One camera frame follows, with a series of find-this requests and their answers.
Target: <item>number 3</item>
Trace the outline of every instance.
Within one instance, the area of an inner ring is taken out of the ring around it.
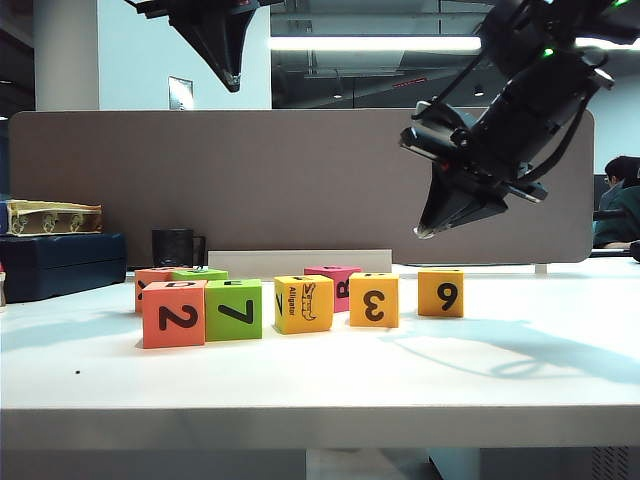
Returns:
[[[384,312],[373,312],[379,307],[377,303],[371,301],[373,297],[382,301],[384,300],[384,293],[380,290],[371,290],[364,295],[364,304],[367,306],[367,309],[364,311],[364,315],[372,322],[379,322],[384,318]]]

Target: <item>yellow block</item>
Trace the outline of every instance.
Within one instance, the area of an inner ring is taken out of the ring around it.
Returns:
[[[396,328],[400,318],[398,275],[353,273],[349,277],[349,324]]]
[[[464,272],[437,268],[418,271],[418,315],[464,316]]]
[[[323,332],[333,322],[333,280],[323,275],[275,277],[280,333]]]

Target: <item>floor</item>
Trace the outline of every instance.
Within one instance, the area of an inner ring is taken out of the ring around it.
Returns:
[[[442,480],[424,449],[307,451],[307,480]]]

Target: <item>toy block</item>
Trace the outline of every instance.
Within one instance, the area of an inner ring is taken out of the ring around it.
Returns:
[[[213,280],[205,287],[207,342],[262,338],[262,282]]]
[[[175,270],[171,272],[171,280],[228,280],[229,272],[226,270]]]
[[[350,278],[349,325],[396,328],[400,318],[399,277],[393,273],[354,273]]]
[[[464,316],[464,272],[437,268],[418,271],[418,315]]]
[[[142,290],[152,282],[168,282],[171,273],[179,270],[189,270],[187,267],[156,267],[135,271],[136,283],[136,312],[142,312]]]
[[[356,272],[362,272],[362,268],[333,265],[304,269],[305,275],[324,275],[333,280],[333,311],[335,313],[349,310],[349,277]]]
[[[333,280],[323,275],[275,277],[280,333],[323,332],[333,323]]]
[[[144,348],[204,345],[205,280],[152,282],[142,297]]]

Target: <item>gray partition panel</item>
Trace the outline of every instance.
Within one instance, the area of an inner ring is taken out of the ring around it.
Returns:
[[[469,109],[479,114],[479,109]],[[391,248],[395,262],[577,262],[591,248],[594,121],[585,115],[540,205],[430,240],[415,226],[428,160],[398,147],[409,110],[23,113],[10,126],[14,198],[102,204],[129,263],[152,227],[209,249]],[[542,155],[552,149],[548,146]]]

